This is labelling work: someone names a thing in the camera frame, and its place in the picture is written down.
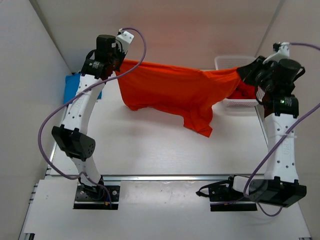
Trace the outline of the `blue t shirt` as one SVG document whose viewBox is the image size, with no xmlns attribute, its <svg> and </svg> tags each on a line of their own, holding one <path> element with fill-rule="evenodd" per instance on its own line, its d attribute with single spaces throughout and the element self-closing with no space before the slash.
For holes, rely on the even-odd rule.
<svg viewBox="0 0 320 240">
<path fill-rule="evenodd" d="M 78 93 L 98 82 L 101 82 L 101 80 L 89 74 L 82 76 L 80 73 L 76 73 L 66 76 L 63 104 L 66 105 L 66 103 L 73 99 Z"/>
</svg>

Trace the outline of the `orange t shirt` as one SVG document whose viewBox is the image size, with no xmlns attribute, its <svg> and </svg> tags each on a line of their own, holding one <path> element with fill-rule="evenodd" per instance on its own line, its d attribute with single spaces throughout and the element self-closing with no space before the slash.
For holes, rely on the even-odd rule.
<svg viewBox="0 0 320 240">
<path fill-rule="evenodd" d="M 143 62 L 118 79 L 124 104 L 132 111 L 153 108 L 183 118 L 183 126 L 210 137 L 212 106 L 226 98 L 253 99 L 255 88 L 245 84 L 235 68 L 202 71 Z"/>
</svg>

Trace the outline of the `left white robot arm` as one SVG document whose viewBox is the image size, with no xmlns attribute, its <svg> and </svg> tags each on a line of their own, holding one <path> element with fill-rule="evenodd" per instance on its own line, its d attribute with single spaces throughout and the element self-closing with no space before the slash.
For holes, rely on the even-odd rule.
<svg viewBox="0 0 320 240">
<path fill-rule="evenodd" d="M 99 94 L 114 71 L 120 71 L 134 36 L 119 32 L 117 36 L 101 34 L 96 48 L 91 50 L 79 72 L 79 84 L 67 114 L 51 134 L 58 147 L 71 159 L 78 171 L 78 182 L 83 188 L 94 189 L 102 181 L 93 159 L 96 142 L 87 135 L 89 120 Z"/>
</svg>

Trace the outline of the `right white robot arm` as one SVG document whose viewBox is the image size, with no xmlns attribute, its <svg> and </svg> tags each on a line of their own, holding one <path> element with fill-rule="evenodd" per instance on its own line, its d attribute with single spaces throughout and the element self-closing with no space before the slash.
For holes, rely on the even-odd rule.
<svg viewBox="0 0 320 240">
<path fill-rule="evenodd" d="M 258 101 L 264 109 L 268 153 L 263 179 L 236 175 L 232 190 L 252 202 L 288 208 L 307 194 L 299 183 L 295 166 L 295 131 L 299 101 L 293 94 L 294 82 L 305 73 L 295 60 L 283 58 L 263 62 L 263 57 L 237 69 L 244 83 L 261 89 Z"/>
</svg>

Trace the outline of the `white plastic basket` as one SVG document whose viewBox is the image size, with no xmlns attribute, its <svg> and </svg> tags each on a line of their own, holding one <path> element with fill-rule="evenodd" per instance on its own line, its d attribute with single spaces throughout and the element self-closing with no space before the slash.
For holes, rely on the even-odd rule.
<svg viewBox="0 0 320 240">
<path fill-rule="evenodd" d="M 214 64 L 216 70 L 225 70 L 246 66 L 255 59 L 253 56 L 223 55 L 217 56 L 214 59 Z M 223 100 L 223 103 L 226 107 L 255 107 L 258 105 L 256 98 L 261 101 L 264 94 L 260 88 L 255 92 L 254 86 L 241 81 L 234 92 Z"/>
</svg>

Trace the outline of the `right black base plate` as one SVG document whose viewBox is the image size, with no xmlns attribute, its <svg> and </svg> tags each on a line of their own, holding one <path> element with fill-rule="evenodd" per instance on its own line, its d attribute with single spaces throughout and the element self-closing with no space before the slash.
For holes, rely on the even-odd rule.
<svg viewBox="0 0 320 240">
<path fill-rule="evenodd" d="M 232 189 L 229 180 L 218 181 L 200 187 L 198 197 L 209 198 L 211 212 L 254 212 L 257 205 Z"/>
</svg>

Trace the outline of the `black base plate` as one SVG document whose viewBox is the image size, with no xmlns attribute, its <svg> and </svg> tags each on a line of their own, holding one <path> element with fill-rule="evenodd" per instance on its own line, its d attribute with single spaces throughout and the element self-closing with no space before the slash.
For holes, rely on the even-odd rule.
<svg viewBox="0 0 320 240">
<path fill-rule="evenodd" d="M 90 196 L 80 185 L 77 186 L 73 209 L 75 210 L 118 210 L 120 200 L 120 185 L 107 185 L 110 198 L 104 191 L 98 196 Z"/>
<path fill-rule="evenodd" d="M 218 181 L 200 187 L 198 197 L 209 198 L 211 212 L 254 212 L 257 205 L 232 189 L 229 180 Z"/>
</svg>

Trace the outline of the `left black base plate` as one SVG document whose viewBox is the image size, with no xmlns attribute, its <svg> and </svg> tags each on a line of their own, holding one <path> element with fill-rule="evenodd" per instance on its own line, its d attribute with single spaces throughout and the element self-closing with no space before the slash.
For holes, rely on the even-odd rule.
<svg viewBox="0 0 320 240">
<path fill-rule="evenodd" d="M 98 196 L 90 196 L 80 185 L 77 186 L 73 209 L 75 210 L 118 210 L 120 200 L 120 185 L 107 185 L 110 198 L 104 191 Z"/>
</svg>

